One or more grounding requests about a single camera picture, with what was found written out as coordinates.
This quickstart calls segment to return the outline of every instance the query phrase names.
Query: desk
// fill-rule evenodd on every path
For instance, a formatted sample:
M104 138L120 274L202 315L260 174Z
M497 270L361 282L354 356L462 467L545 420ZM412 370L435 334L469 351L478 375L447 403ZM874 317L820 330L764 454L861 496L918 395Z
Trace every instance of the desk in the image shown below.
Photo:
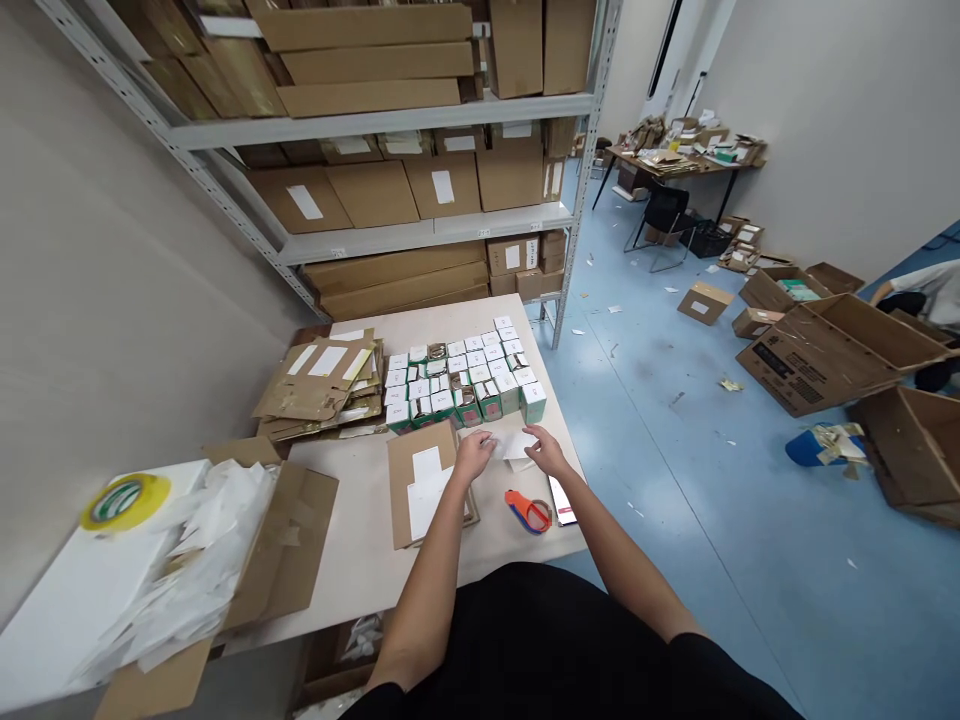
M753 167L752 165L721 165L713 162L712 160L708 160L702 155L687 155L685 157L688 160L695 160L697 162L697 169L691 168L687 172L662 175L661 173L657 172L655 168L640 162L637 160L637 158L625 156L623 154L623 148L617 145L608 147L605 152L610 153L613 156L613 159L607 166L607 171L603 174L603 180L600 182L600 189L597 191L597 196L593 199L593 208L591 209L596 210L597 201L600 199L600 195L603 193L603 188L607 184L607 178L610 177L610 173L613 172L614 165L616 165L618 162L625 162L628 165L632 165L633 167L637 168L639 172L644 173L647 177L653 178L659 183L665 183L667 180L672 180L674 178L699 177L700 175L729 172L730 180L727 182L727 190L723 194L723 202L720 203L720 212L717 213L718 223L720 222L720 218L723 217L723 211L727 207L727 200L730 199L730 192L733 190L734 183L737 182L737 177L740 175L740 171Z
M547 392L542 425L557 438L567 460L582 474L518 295L336 323L332 333L376 328L376 337L383 338L385 352L390 355L405 352L412 345L490 332L494 329L493 318L501 315L509 315L513 320L527 361ZM499 434L521 427L520 413L512 413L494 423L484 423L479 429ZM460 435L471 432L473 430L461 430ZM387 433L293 446L291 461L340 480L313 600L306 610L230 639L226 653L305 635L396 606L417 551L393 549L386 448L387 441L393 437L393 433ZM479 580L509 562L545 562L586 548L577 525L564 528L554 525L543 536L525 531L503 501L504 492L510 489L553 505L547 478L539 469L533 467L514 474L506 463L491 460L484 474L473 483L480 522L464 530L458 586Z

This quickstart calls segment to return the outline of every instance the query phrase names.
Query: black shirt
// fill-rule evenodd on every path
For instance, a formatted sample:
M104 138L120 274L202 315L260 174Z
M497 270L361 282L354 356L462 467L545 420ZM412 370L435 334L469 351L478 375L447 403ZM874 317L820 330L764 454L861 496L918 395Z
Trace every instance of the black shirt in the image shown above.
M344 720L799 718L714 642L664 642L565 570L506 565L457 591L443 665L408 694L374 688Z

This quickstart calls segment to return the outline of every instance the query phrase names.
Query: metal shelving unit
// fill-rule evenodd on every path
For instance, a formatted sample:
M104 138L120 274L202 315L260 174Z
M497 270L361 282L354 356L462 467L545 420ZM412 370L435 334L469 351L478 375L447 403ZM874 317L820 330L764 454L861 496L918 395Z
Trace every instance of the metal shelving unit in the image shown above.
M566 267L563 289L527 304L541 305L541 318L549 317L554 326L553 347L560 343L563 315L574 269L584 197L591 163L580 163L577 195L573 212L562 203L476 213L437 220L423 220L386 228L336 230L325 233L290 235L276 217L251 195L249 184L238 173L224 169L216 154L237 145L309 140L398 130L430 129L512 120L538 120L554 117L587 116L584 157L593 157L597 141L597 119L603 103L613 47L620 21L622 0L599 0L590 60L588 92L575 95L497 100L487 94L481 102L451 107L398 110L391 112L338 115L333 117L258 120L222 120L188 122L136 71L137 60L129 52L129 37L114 37L122 32L115 23L97 21L92 11L101 9L101 0L34 0L56 24L115 93L140 118L163 146L183 166L237 226L244 237L323 320L316 309L313 293L298 274L297 267L381 252L409 250L481 238L504 237L540 230L566 229ZM556 313L548 303L556 302Z

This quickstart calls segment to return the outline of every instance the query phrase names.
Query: black basket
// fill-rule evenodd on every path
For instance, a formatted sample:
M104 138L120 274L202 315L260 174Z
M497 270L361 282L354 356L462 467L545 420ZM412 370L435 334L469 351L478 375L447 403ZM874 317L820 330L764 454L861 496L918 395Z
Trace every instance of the black basket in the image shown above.
M687 230L680 237L680 242L688 245L690 252L698 258L719 257L733 241L733 235L721 230L713 220L703 219L695 229L696 232L694 229Z

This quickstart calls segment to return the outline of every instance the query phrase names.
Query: hand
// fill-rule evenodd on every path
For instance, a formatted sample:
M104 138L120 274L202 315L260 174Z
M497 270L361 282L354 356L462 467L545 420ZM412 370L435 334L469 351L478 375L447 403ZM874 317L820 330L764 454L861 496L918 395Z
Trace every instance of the hand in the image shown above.
M484 442L491 434L485 430L476 430L460 441L457 462L453 466L453 478L469 485L480 476L497 444L496 440Z
M560 443L550 433L539 425L527 425L523 431L527 435L533 435L537 442L528 448L524 448L527 456L533 460L537 467L543 470L551 477L558 477L567 471L572 472L573 468L563 456L563 450L560 449Z

